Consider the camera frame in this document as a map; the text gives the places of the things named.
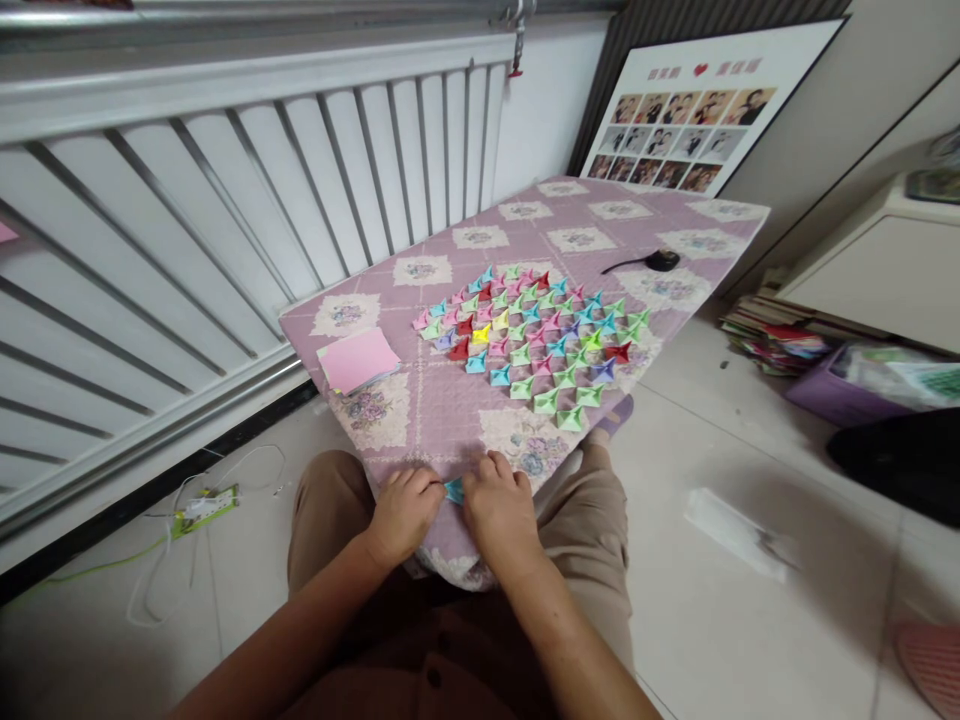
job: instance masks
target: pink sticky note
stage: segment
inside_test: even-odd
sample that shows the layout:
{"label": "pink sticky note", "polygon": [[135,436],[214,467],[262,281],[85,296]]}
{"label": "pink sticky note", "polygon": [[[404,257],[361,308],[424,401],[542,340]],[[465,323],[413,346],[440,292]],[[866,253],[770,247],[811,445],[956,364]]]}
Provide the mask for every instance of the pink sticky note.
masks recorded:
{"label": "pink sticky note", "polygon": [[344,395],[378,375],[396,370],[400,358],[380,328],[369,328],[317,350],[330,387]]}

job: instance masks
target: purple basket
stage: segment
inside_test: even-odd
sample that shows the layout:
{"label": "purple basket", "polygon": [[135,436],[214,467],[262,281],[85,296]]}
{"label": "purple basket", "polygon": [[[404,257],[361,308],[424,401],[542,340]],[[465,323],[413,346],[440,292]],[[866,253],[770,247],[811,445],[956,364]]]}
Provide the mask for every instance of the purple basket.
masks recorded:
{"label": "purple basket", "polygon": [[854,427],[910,415],[910,408],[877,397],[869,390],[851,385],[830,372],[843,348],[797,380],[784,396],[794,405],[819,415],[840,427]]}

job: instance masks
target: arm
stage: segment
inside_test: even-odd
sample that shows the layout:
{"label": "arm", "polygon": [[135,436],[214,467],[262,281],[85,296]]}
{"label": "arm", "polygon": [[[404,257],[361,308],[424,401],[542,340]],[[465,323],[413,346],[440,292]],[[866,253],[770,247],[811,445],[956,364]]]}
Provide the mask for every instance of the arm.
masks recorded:
{"label": "arm", "polygon": [[526,474],[491,452],[477,473],[464,475],[463,488],[467,525],[537,653],[560,714],[658,720],[544,552]]}
{"label": "arm", "polygon": [[354,615],[423,541],[446,496],[420,468],[384,484],[370,527],[206,677],[175,718],[275,717],[330,658]]}

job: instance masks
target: right hand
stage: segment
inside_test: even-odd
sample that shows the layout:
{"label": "right hand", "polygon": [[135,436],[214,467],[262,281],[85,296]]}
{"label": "right hand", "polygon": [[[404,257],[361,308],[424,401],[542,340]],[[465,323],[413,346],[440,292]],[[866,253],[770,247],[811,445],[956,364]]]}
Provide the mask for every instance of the right hand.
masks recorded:
{"label": "right hand", "polygon": [[525,472],[513,472],[495,450],[463,476],[464,517],[473,540],[500,584],[533,573],[546,559]]}

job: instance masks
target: left hand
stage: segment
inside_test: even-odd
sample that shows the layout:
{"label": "left hand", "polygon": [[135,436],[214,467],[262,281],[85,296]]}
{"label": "left hand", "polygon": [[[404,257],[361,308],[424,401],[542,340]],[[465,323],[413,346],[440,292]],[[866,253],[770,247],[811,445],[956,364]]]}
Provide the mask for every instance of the left hand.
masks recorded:
{"label": "left hand", "polygon": [[413,555],[446,496],[443,481],[430,468],[397,470],[387,478],[370,527],[364,531],[374,561],[393,570]]}

